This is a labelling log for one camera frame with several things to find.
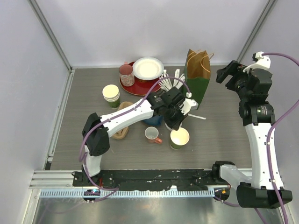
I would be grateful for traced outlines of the green paper cups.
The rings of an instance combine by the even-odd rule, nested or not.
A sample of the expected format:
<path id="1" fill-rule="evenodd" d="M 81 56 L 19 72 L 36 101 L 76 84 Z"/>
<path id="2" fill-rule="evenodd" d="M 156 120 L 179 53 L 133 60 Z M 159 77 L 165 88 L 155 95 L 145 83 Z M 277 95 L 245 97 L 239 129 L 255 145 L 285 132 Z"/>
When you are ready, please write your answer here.
<path id="1" fill-rule="evenodd" d="M 120 92 L 116 85 L 106 85 L 102 90 L 102 95 L 111 108 L 116 109 L 120 106 Z"/>

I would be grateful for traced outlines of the green paper coffee cup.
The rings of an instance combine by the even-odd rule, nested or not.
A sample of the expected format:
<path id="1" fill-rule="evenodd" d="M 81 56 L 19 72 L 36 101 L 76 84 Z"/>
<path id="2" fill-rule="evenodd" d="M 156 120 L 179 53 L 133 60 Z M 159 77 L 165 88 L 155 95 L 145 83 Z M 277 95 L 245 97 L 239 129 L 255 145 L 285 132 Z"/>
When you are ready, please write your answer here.
<path id="1" fill-rule="evenodd" d="M 180 127 L 178 130 L 172 130 L 170 132 L 170 147 L 174 150 L 178 150 L 185 146 L 190 139 L 189 132 Z"/>

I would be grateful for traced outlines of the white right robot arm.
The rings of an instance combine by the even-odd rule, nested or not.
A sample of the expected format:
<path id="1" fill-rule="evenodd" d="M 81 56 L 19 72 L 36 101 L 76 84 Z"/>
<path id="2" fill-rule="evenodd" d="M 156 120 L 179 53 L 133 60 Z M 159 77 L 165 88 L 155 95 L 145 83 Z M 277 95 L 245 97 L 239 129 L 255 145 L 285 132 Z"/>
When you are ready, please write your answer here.
<path id="1" fill-rule="evenodd" d="M 252 176 L 248 177 L 230 161 L 216 161 L 211 179 L 216 184 L 227 182 L 236 190 L 243 208 L 276 209 L 292 201 L 292 192 L 284 189 L 274 146 L 275 114 L 266 100 L 272 85 L 268 67 L 257 63 L 245 66 L 233 60 L 217 70 L 216 82 L 231 75 L 226 88 L 238 94 L 239 115 L 245 127 L 251 152 Z"/>

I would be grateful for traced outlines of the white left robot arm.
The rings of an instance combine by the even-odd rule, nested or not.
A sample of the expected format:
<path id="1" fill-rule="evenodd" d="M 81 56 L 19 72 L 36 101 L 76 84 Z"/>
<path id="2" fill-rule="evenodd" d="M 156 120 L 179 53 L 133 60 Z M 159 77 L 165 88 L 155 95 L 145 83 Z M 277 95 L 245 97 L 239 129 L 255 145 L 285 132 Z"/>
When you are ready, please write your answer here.
<path id="1" fill-rule="evenodd" d="M 163 116 L 169 128 L 178 130 L 194 106 L 197 106 L 197 102 L 191 98 L 191 93 L 182 94 L 173 87 L 161 93 L 148 93 L 138 102 L 111 114 L 91 114 L 82 131 L 84 138 L 79 158 L 84 164 L 84 182 L 89 186 L 99 182 L 101 158 L 110 148 L 109 139 L 115 133 L 157 115 Z"/>

